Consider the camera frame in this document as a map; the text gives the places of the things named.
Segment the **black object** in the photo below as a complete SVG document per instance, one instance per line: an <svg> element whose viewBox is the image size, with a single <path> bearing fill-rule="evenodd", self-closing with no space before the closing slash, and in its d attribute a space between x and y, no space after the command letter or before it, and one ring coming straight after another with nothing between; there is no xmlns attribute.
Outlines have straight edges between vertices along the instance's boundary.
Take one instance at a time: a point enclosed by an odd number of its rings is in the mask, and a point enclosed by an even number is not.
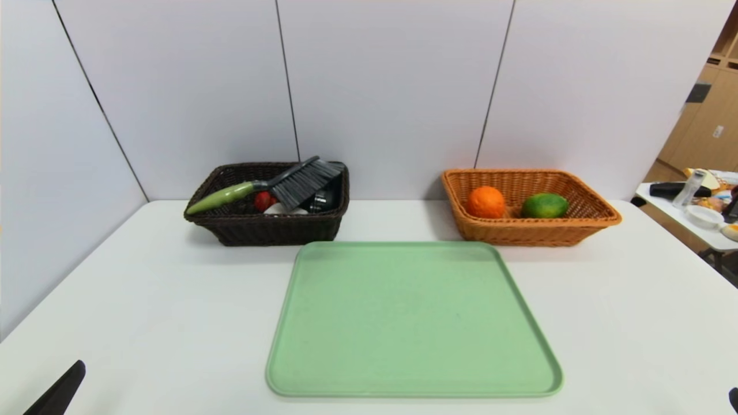
<svg viewBox="0 0 738 415"><path fill-rule="evenodd" d="M646 205L646 201L644 200L644 198L642 198L642 197L639 197L639 196L634 196L634 197L633 197L633 198L632 198L632 199L630 200L630 202L631 202L631 203L633 203L633 204L634 204L634 205L635 205L635 206L636 206L637 208L639 208L639 207L642 207L642 206L645 206L645 205Z"/></svg>
<svg viewBox="0 0 738 415"><path fill-rule="evenodd" d="M679 192L684 189L684 182L664 182L654 183L649 189L649 194L654 197L663 197L665 199L674 199ZM705 186L700 186L694 197L710 197L712 191Z"/></svg>
<svg viewBox="0 0 738 415"><path fill-rule="evenodd" d="M222 165L216 168L187 205L191 206L215 190L252 180L269 179L296 163L263 162ZM337 188L335 208L314 215L264 215L256 210L256 193L184 218L207 228L226 246L302 245L313 241L333 241L348 209L348 168L334 180Z"/></svg>
<svg viewBox="0 0 738 415"><path fill-rule="evenodd" d="M78 360L23 415L63 415L85 377L85 364Z"/></svg>
<svg viewBox="0 0 738 415"><path fill-rule="evenodd" d="M707 98L707 94L710 92L712 84L706 82L697 82L692 90L689 92L687 97L687 103L703 103Z"/></svg>
<svg viewBox="0 0 738 415"><path fill-rule="evenodd" d="M345 170L346 166L343 163L333 162L341 167L341 170ZM322 213L328 212L338 208L340 202L339 195L341 192L341 178L331 180L324 188L315 192L315 194L304 201L300 207L308 211L308 213Z"/></svg>
<svg viewBox="0 0 738 415"><path fill-rule="evenodd" d="M733 196L731 203L723 209L723 218L727 223L734 223L738 220L738 193Z"/></svg>
<svg viewBox="0 0 738 415"><path fill-rule="evenodd" d="M728 399L731 401L731 405L736 411L736 414L738 414L738 388L732 388L731 391L728 392Z"/></svg>

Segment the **tabletop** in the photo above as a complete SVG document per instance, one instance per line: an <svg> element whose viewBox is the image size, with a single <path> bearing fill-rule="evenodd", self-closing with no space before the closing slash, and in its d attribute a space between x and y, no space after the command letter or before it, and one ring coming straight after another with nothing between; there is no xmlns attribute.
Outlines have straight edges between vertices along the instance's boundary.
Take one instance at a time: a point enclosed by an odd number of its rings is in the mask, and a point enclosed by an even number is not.
<svg viewBox="0 0 738 415"><path fill-rule="evenodd" d="M564 385L539 399L289 399L266 361L300 247L222 247L142 207L0 343L0 414L77 359L68 415L725 414L738 291L639 209L575 247L500 247ZM459 239L446 202L352 201L337 240Z"/></svg>
<svg viewBox="0 0 738 415"><path fill-rule="evenodd" d="M699 239L702 239L702 241L710 248L723 253L738 250L738 242L726 238L717 229L705 229L693 224L689 219L687 219L682 210L672 206L671 200L664 199L663 197L651 196L649 194L651 184L652 183L641 183L635 191L635 194L658 210L664 212L675 221L679 222L679 224L684 226L689 232L693 233Z"/></svg>

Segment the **brush bristles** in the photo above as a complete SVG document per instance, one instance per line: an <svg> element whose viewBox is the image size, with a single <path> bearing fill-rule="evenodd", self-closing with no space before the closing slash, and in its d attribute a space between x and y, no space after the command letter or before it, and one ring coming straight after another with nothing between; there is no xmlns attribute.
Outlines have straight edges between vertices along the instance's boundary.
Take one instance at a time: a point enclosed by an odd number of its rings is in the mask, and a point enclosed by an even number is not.
<svg viewBox="0 0 738 415"><path fill-rule="evenodd" d="M318 159L277 183L272 194L290 212L342 172L340 166Z"/></svg>

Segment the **white wall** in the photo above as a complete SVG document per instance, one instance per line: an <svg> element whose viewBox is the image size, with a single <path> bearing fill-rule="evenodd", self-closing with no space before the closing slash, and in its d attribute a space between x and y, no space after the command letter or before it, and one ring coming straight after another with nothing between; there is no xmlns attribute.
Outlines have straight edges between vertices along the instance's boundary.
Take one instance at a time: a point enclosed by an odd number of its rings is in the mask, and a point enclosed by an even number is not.
<svg viewBox="0 0 738 415"><path fill-rule="evenodd" d="M630 199L734 0L517 0L477 167L561 168Z"/></svg>
<svg viewBox="0 0 738 415"><path fill-rule="evenodd" d="M355 199L443 197L471 168L512 0L280 0L303 157L345 162Z"/></svg>
<svg viewBox="0 0 738 415"><path fill-rule="evenodd" d="M145 200L52 2L2 6L5 337Z"/></svg>
<svg viewBox="0 0 738 415"><path fill-rule="evenodd" d="M297 161L274 0L58 0L150 199L218 165Z"/></svg>

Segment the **plastic bottle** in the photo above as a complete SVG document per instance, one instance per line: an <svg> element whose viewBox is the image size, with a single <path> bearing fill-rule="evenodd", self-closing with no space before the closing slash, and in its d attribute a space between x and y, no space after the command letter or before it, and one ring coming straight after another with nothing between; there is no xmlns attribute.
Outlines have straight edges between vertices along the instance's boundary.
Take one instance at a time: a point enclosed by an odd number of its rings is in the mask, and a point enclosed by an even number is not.
<svg viewBox="0 0 738 415"><path fill-rule="evenodd" d="M689 177L687 183L684 183L684 189L674 198L672 205L678 209L684 209L692 201L694 194L697 189L702 185L702 181L705 179L705 172L701 170L695 170L694 173Z"/></svg>

